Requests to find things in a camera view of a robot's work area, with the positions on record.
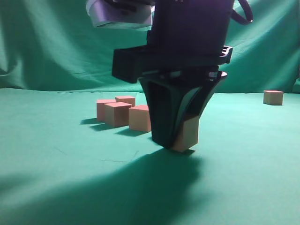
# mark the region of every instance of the light wooden cube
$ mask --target light wooden cube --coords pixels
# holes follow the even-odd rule
[[[263,103],[267,105],[282,105],[283,91],[265,90],[263,92]]]
[[[184,119],[172,150],[184,152],[198,144],[200,116],[188,115]]]
[[[104,121],[105,120],[104,104],[114,103],[114,102],[116,102],[115,99],[100,99],[100,100],[97,100],[97,121]]]
[[[147,105],[138,105],[129,109],[129,128],[146,133],[151,131],[150,115]]]
[[[135,107],[135,97],[133,96],[116,96],[116,102],[125,102]]]
[[[105,106],[105,123],[117,127],[129,125],[129,108],[131,104],[125,102],[116,102],[104,104]]]

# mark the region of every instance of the green fabric surface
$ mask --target green fabric surface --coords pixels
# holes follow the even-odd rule
[[[111,76],[113,50],[146,43],[145,31],[93,28],[86,0],[0,1],[0,87],[47,91],[137,91]],[[299,77],[299,1],[249,0],[254,23],[232,21],[225,93],[292,92]],[[238,2],[235,9],[241,12]]]
[[[0,90],[1,225],[296,225],[300,95],[215,94],[191,155],[96,123],[142,93]]]

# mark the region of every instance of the wrinkled green curtain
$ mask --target wrinkled green curtain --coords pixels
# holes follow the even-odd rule
[[[218,92],[299,86],[299,0],[249,0],[255,21],[232,21],[232,62]],[[93,28],[86,0],[0,0],[0,87],[142,91],[111,76],[113,50],[146,44],[146,31]],[[238,3],[235,9],[241,12]]]
[[[299,72],[299,78],[296,80],[296,83],[294,84],[292,91],[293,91],[293,93],[300,93],[300,72]]]

